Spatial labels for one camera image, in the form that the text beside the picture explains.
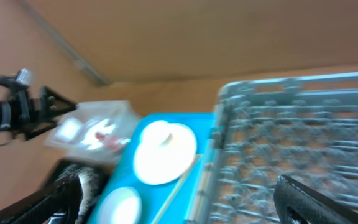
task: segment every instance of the brown wall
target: brown wall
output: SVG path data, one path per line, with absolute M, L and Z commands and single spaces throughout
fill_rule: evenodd
M 111 80 L 358 63 L 355 0 L 26 0 Z
M 21 68 L 37 75 L 31 89 L 34 97 L 39 95 L 42 85 L 73 100 L 79 100 L 84 90 L 93 87 L 15 1 L 0 0 L 0 74 Z M 16 140 L 0 147 L 0 209 L 32 193 L 33 189 L 26 190 L 26 182 L 22 183 L 21 192 L 12 192 L 11 188 L 29 163 L 42 151 L 49 150 L 42 146 L 44 138 L 45 135 L 29 142 Z

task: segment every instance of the white plate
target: white plate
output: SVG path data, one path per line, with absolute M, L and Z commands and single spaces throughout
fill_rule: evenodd
M 136 189 L 121 187 L 111 192 L 98 213 L 100 224 L 136 224 L 142 213 L 142 202 Z
M 184 124 L 167 124 L 170 131 L 169 143 L 156 146 L 147 141 L 139 144 L 135 152 L 134 171 L 145 184 L 157 185 L 171 182 L 180 177 L 194 160 L 197 143 L 194 132 Z

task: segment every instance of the white object in bin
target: white object in bin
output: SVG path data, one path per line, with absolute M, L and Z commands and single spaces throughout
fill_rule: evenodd
M 169 124 L 168 128 L 153 133 L 142 133 L 144 137 L 136 149 L 134 157 L 134 172 L 137 178 L 145 184 L 157 185 L 171 182 L 180 177 L 194 160 L 197 143 L 194 132 L 184 124 Z M 145 128 L 148 132 L 154 128 Z M 170 135 L 169 139 L 155 137 Z
M 74 159 L 115 164 L 139 121 L 126 100 L 78 103 L 51 130 L 45 145 L 66 149 Z
M 98 213 L 100 224 L 136 224 L 142 213 L 142 201 L 133 187 L 121 187 L 103 201 Z

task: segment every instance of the wooden stick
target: wooden stick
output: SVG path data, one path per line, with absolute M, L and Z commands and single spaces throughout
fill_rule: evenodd
M 185 183 L 187 177 L 189 176 L 191 170 L 193 169 L 194 165 L 196 164 L 196 162 L 198 161 L 198 159 L 202 156 L 202 154 L 197 154 L 194 159 L 193 162 L 191 163 L 191 165 L 189 166 L 189 168 L 187 168 L 187 170 L 183 173 L 183 175 L 180 177 L 180 179 L 178 180 L 176 186 L 173 188 L 173 190 L 171 191 L 171 194 L 168 196 L 168 198 L 166 199 L 166 201 L 164 202 L 164 204 L 161 206 L 160 210 L 157 212 L 156 216 L 154 217 L 152 224 L 157 224 L 158 221 L 160 221 L 162 215 L 165 213 L 165 211 L 167 210 L 168 206 L 171 204 L 172 200 L 175 198 L 175 196 L 177 195 L 177 193 L 179 192 L 180 188 L 182 187 L 182 185 Z

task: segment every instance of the wire dish rack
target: wire dish rack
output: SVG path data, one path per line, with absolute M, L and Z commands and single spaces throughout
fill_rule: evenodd
M 230 83 L 187 223 L 279 223 L 286 174 L 358 212 L 358 72 Z

